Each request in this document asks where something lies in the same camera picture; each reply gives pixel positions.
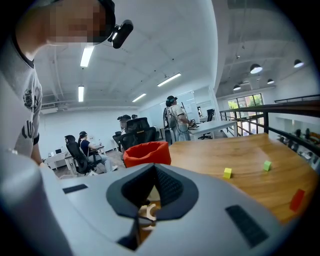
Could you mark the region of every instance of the red fabric basket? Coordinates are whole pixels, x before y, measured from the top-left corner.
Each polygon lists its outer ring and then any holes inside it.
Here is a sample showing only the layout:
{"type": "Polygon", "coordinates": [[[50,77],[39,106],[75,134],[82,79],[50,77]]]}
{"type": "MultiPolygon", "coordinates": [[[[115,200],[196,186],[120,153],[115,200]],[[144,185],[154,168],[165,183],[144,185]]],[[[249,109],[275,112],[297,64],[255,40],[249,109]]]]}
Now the red fabric basket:
{"type": "Polygon", "coordinates": [[[123,154],[126,167],[147,163],[171,164],[169,144],[166,141],[152,141],[128,148],[123,154]]]}

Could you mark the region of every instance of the person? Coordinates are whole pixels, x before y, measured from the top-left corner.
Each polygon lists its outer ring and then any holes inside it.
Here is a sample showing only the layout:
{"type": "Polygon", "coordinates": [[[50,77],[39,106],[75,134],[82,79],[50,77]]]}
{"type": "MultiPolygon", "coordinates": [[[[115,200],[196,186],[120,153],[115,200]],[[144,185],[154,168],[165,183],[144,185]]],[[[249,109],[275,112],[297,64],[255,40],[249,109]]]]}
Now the person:
{"type": "Polygon", "coordinates": [[[182,108],[177,104],[177,97],[169,96],[166,99],[165,105],[167,106],[169,115],[172,115],[172,118],[175,121],[175,126],[172,127],[172,131],[175,136],[176,142],[190,141],[189,127],[194,127],[196,124],[192,121],[189,121],[183,112],[182,108]]]}
{"type": "Polygon", "coordinates": [[[130,115],[124,114],[123,116],[118,117],[120,120],[120,127],[121,127],[121,135],[125,134],[125,129],[127,128],[127,121],[131,120],[130,115]]]}
{"type": "MultiPolygon", "coordinates": [[[[78,145],[79,147],[82,149],[83,153],[89,158],[89,160],[91,162],[94,161],[94,155],[90,154],[90,150],[95,150],[96,147],[90,143],[88,140],[88,134],[85,131],[80,132],[79,134],[79,139],[78,139],[78,145]]],[[[97,162],[97,164],[103,164],[105,167],[105,171],[107,173],[113,172],[115,171],[118,166],[112,166],[112,162],[109,159],[109,157],[107,157],[106,155],[96,155],[95,156],[95,161],[97,162]]]]}
{"type": "Polygon", "coordinates": [[[34,58],[47,45],[94,43],[110,24],[109,14],[99,0],[51,2],[29,9],[0,51],[0,84],[7,82],[27,108],[14,149],[41,166],[44,164],[38,143],[42,87],[34,58]]]}

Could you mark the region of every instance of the window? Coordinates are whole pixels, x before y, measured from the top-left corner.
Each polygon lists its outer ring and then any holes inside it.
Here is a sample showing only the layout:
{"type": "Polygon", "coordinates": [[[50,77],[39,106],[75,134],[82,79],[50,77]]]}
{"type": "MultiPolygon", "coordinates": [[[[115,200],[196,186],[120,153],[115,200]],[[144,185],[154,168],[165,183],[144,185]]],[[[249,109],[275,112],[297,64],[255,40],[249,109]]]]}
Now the window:
{"type": "MultiPolygon", "coordinates": [[[[239,109],[239,108],[246,108],[246,107],[254,107],[254,106],[261,106],[263,105],[264,102],[262,100],[262,95],[261,93],[259,94],[253,94],[253,95],[248,95],[248,96],[244,96],[244,97],[238,97],[238,98],[233,98],[233,99],[229,99],[228,100],[228,105],[229,105],[229,109],[230,110],[234,110],[234,109],[239,109]]],[[[229,113],[231,117],[235,117],[234,112],[230,112],[229,113]]],[[[251,117],[252,116],[256,116],[262,114],[262,112],[236,112],[236,116],[237,118],[246,118],[246,117],[251,117]]],[[[258,124],[264,124],[264,119],[263,118],[259,118],[259,119],[251,119],[251,122],[253,123],[258,123],[258,124]]],[[[252,123],[248,123],[246,121],[237,122],[238,125],[238,133],[242,136],[247,136],[249,135],[247,131],[250,131],[253,134],[260,134],[264,132],[264,129],[262,127],[259,127],[257,125],[254,125],[252,123]]]]}
{"type": "Polygon", "coordinates": [[[262,100],[261,93],[228,100],[228,105],[230,110],[245,108],[245,107],[261,106],[263,104],[264,102],[262,100]]]}

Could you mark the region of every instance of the vr headset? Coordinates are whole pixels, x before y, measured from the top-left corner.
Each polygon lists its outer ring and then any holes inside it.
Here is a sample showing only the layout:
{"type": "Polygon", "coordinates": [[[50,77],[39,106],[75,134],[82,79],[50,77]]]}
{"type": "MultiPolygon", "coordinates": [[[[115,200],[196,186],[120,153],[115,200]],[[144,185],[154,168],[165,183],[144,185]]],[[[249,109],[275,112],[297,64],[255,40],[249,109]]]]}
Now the vr headset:
{"type": "Polygon", "coordinates": [[[119,49],[134,30],[134,25],[129,19],[126,19],[121,25],[117,25],[115,3],[112,0],[98,1],[105,9],[105,31],[100,31],[99,36],[93,37],[93,45],[98,45],[108,40],[108,42],[112,43],[113,48],[119,49]]]}

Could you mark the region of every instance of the railing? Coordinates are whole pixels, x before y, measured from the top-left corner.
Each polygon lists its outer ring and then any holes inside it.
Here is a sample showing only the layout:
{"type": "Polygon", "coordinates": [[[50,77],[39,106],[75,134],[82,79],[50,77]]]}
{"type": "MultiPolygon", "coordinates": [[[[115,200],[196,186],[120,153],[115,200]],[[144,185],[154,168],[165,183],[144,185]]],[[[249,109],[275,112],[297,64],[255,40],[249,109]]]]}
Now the railing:
{"type": "Polygon", "coordinates": [[[274,103],[277,103],[277,102],[282,102],[283,101],[286,101],[286,102],[289,102],[291,100],[299,100],[301,99],[301,101],[303,102],[304,99],[307,99],[307,98],[320,98],[320,94],[315,94],[315,95],[308,95],[308,96],[302,96],[302,97],[294,97],[294,98],[284,98],[284,99],[277,99],[274,101],[274,103]]]}
{"type": "Polygon", "coordinates": [[[307,148],[308,150],[315,153],[318,157],[320,157],[319,146],[316,146],[307,140],[304,140],[300,137],[297,137],[285,131],[270,127],[268,113],[294,114],[294,115],[320,118],[320,100],[295,101],[295,102],[288,102],[288,103],[278,103],[278,104],[270,104],[270,105],[249,106],[249,107],[228,109],[228,110],[220,111],[220,116],[222,121],[223,120],[227,121],[229,119],[232,121],[237,120],[240,122],[240,126],[238,126],[238,123],[236,125],[237,131],[234,131],[232,128],[230,128],[231,130],[233,130],[234,133],[237,132],[239,136],[242,136],[244,131],[249,135],[254,134],[251,132],[251,125],[254,125],[256,126],[256,133],[258,133],[258,127],[261,127],[263,128],[264,133],[268,134],[269,131],[277,133],[307,148]],[[250,116],[241,116],[241,113],[243,112],[255,112],[256,114],[250,115],[250,116]],[[227,113],[233,113],[233,116],[229,116],[227,115],[227,113]],[[260,118],[263,118],[263,124],[258,123],[258,120],[260,118]],[[248,122],[249,130],[243,128],[243,122],[248,122]]]}

